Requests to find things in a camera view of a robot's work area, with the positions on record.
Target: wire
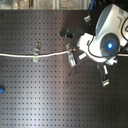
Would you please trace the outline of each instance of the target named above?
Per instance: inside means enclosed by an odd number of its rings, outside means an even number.
[[[128,56],[128,54],[118,54],[118,56]]]
[[[123,38],[124,38],[126,41],[128,41],[128,39],[123,35],[123,32],[122,32],[122,31],[123,31],[124,24],[126,23],[127,20],[128,20],[128,17],[125,19],[125,21],[123,22],[122,27],[121,27],[121,35],[123,36]],[[93,40],[94,40],[94,30],[93,30],[91,24],[89,24],[89,26],[90,26],[90,28],[91,28],[91,30],[92,30],[93,37],[92,37],[91,42],[90,42],[89,45],[88,45],[88,51],[89,51],[89,53],[90,53],[92,56],[94,56],[94,57],[96,57],[96,58],[109,58],[108,60],[105,61],[105,63],[106,63],[106,62],[108,62],[112,57],[114,57],[114,56],[116,56],[116,55],[118,55],[118,54],[120,53],[120,51],[119,51],[119,52],[116,52],[116,53],[114,53],[114,54],[112,54],[112,55],[109,55],[109,56],[96,56],[96,55],[92,54],[92,53],[90,52],[89,47],[90,47],[91,43],[92,43]]]
[[[123,36],[123,38],[128,41],[128,39],[124,36],[123,34],[123,28],[124,28],[124,24],[126,23],[126,21],[128,20],[128,17],[125,19],[125,21],[123,22],[122,26],[121,26],[121,35]]]
[[[50,57],[50,56],[55,56],[55,55],[62,55],[66,54],[68,51],[63,51],[63,52],[57,52],[57,53],[51,53],[51,54],[44,54],[44,55],[13,55],[13,54],[3,54],[0,53],[0,56],[5,56],[5,57],[17,57],[17,58],[43,58],[43,57]]]
[[[93,28],[92,28],[91,24],[89,24],[89,26],[90,26],[90,28],[91,28],[91,30],[92,30],[93,37],[92,37],[91,42],[90,42],[90,43],[89,43],[89,45],[88,45],[88,52],[89,52],[93,57],[96,57],[96,58],[111,58],[111,57],[113,57],[114,55],[117,55],[117,54],[118,54],[118,52],[117,52],[117,53],[114,53],[114,54],[112,54],[112,55],[109,55],[109,56],[96,56],[96,55],[94,55],[94,54],[92,54],[92,53],[91,53],[91,51],[90,51],[89,47],[90,47],[91,43],[92,43],[92,42],[93,42],[93,40],[94,40],[94,30],[93,30]]]

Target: table surface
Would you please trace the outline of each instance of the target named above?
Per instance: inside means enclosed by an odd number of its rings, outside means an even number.
[[[40,54],[66,50],[89,32],[87,11],[0,11],[0,53]],[[96,24],[100,11],[92,14]],[[58,36],[61,28],[73,40]],[[68,56],[0,57],[0,127],[5,128],[128,128],[128,58],[108,66],[110,85],[103,88],[96,63],[88,57],[71,68]]]

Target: small blue object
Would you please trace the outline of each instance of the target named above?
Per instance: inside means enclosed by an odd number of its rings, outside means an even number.
[[[4,92],[4,89],[3,88],[0,88],[0,93]]]
[[[94,3],[95,3],[95,0],[91,0],[91,4],[90,4],[90,7],[89,7],[89,10],[90,11],[92,11],[93,6],[94,6]]]
[[[112,49],[113,48],[113,43],[112,42],[108,43],[107,47],[108,47],[108,49]]]

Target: white cable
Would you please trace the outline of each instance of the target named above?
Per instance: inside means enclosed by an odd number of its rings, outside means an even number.
[[[118,56],[128,56],[128,54],[118,54]]]
[[[49,56],[55,56],[55,55],[61,55],[61,54],[66,54],[68,51],[63,51],[63,52],[57,52],[57,53],[51,53],[51,54],[44,54],[44,55],[13,55],[13,54],[3,54],[0,53],[0,56],[5,56],[5,57],[17,57],[17,58],[34,58],[34,57],[49,57]]]

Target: pegboard surface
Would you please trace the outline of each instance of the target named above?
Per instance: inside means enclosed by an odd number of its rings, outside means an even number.
[[[41,54],[66,50],[88,31],[86,11],[0,11],[0,52]],[[100,12],[95,11],[93,18]],[[73,40],[58,36],[75,32]],[[86,58],[71,68],[67,55],[39,59],[0,57],[0,128],[128,128],[128,58],[108,66],[110,85],[103,88],[96,63]]]

